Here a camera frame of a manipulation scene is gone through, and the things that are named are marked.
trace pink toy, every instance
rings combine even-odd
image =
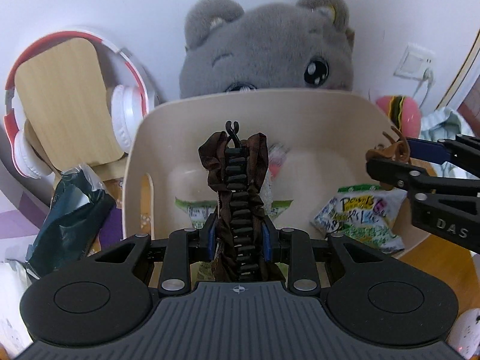
[[[417,102],[408,96],[383,96],[376,101],[392,123],[410,138],[418,138],[422,114]]]

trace white wall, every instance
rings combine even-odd
[[[197,0],[0,0],[0,81],[35,38],[72,24],[113,32],[143,62],[169,100],[178,97],[184,57],[183,19]],[[237,0],[244,8],[296,0]],[[354,89],[412,95],[417,83],[393,77],[408,42],[437,54],[436,84],[424,107],[433,110],[452,83],[480,27],[480,0],[346,0],[356,31]],[[11,170],[0,138],[0,159]],[[47,196],[50,189],[35,183]]]

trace white ear cup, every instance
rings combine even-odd
[[[35,154],[23,130],[15,136],[14,148],[15,162],[25,176],[39,179],[52,173],[49,166]]]
[[[118,85],[112,93],[112,126],[121,149],[129,153],[138,126],[143,120],[142,97],[138,87]]]

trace dark green package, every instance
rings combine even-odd
[[[27,269],[38,278],[86,256],[115,200],[80,166],[62,176],[50,212],[27,252]]]

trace crosshair logo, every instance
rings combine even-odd
[[[245,291],[246,288],[243,287],[243,286],[236,286],[236,287],[232,288],[231,290],[233,292],[236,292],[237,294],[239,294],[239,293],[242,293],[243,291]]]

